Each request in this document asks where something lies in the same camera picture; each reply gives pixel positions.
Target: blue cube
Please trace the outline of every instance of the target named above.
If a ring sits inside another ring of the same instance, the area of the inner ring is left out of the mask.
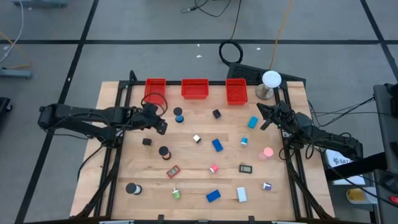
[[[250,118],[249,123],[248,123],[249,128],[254,128],[256,126],[256,124],[257,124],[257,121],[259,121],[259,119],[256,118],[255,116],[252,116]]]
[[[271,190],[271,187],[272,187],[272,185],[271,184],[267,184],[267,183],[264,183],[264,185],[262,186],[262,188],[265,189],[265,190]]]
[[[218,190],[213,191],[212,193],[206,195],[207,201],[212,202],[221,197],[221,194]]]
[[[221,145],[220,140],[214,139],[211,143],[213,143],[214,148],[216,148],[217,152],[220,152],[221,150],[223,150],[223,146]]]

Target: white lamp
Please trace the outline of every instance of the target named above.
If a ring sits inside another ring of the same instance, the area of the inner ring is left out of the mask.
[[[273,88],[276,88],[282,82],[279,73],[269,70],[262,75],[262,83],[256,88],[256,95],[262,100],[268,100],[274,95]]]

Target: blue cylinder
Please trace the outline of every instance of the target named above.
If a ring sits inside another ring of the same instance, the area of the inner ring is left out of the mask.
[[[241,145],[242,145],[242,146],[245,146],[245,145],[247,145],[247,144],[248,144],[248,139],[245,138],[245,137],[243,137],[243,138],[242,138],[242,141],[241,141]]]
[[[182,121],[184,121],[184,117],[182,115],[178,115],[175,117],[176,122],[181,123]]]
[[[175,121],[181,123],[184,121],[184,117],[182,116],[182,109],[179,107],[174,108],[173,113],[175,115]]]

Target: yellow object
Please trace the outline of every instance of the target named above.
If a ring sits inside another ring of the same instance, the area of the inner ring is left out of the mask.
[[[353,201],[365,200],[365,192],[361,189],[350,189],[347,192],[348,198]]]
[[[14,44],[13,41],[1,30],[0,30],[0,35],[2,35],[3,38],[6,39],[10,44]],[[25,57],[25,59],[29,62],[29,64],[14,65],[14,66],[8,67],[8,69],[29,68],[30,66],[32,66],[32,61],[31,61],[29,55],[27,53],[25,53],[22,49],[20,49],[17,45],[15,45],[14,47],[19,51],[19,53],[22,54],[22,56]]]
[[[275,59],[276,48],[278,46],[278,40],[279,40],[280,34],[282,33],[282,30],[284,29],[285,21],[286,21],[287,16],[289,15],[290,8],[292,8],[292,4],[293,4],[293,0],[290,0],[289,6],[285,12],[284,18],[282,19],[282,23],[279,27],[278,36],[276,37],[276,40],[275,40],[274,51],[272,53],[271,64],[269,65],[269,70],[272,70],[272,66],[274,65],[274,59]]]

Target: pink cylinder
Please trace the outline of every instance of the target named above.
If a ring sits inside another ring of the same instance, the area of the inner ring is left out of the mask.
[[[217,171],[218,171],[218,166],[217,166],[217,165],[212,165],[212,166],[210,167],[210,172],[215,173],[215,172],[217,172]]]
[[[260,152],[259,159],[264,161],[268,157],[271,157],[272,155],[274,155],[274,150],[270,147],[266,147],[262,152]]]
[[[272,155],[274,155],[274,150],[270,147],[266,147],[264,149],[264,155],[266,155],[267,157],[271,157]]]

